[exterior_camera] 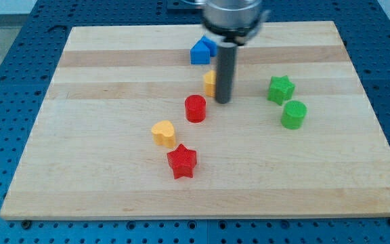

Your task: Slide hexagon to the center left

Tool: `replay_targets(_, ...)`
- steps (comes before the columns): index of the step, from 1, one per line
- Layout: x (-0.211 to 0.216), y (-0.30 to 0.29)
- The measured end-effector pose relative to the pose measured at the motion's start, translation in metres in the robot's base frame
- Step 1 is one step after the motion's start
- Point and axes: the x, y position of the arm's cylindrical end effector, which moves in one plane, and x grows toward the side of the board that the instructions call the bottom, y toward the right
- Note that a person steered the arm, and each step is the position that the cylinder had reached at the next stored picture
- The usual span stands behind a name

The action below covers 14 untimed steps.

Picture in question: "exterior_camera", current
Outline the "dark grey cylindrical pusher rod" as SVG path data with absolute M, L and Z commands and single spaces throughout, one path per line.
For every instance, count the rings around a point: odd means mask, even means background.
M 232 97 L 237 50 L 235 43 L 217 46 L 215 100 L 220 104 L 228 103 Z

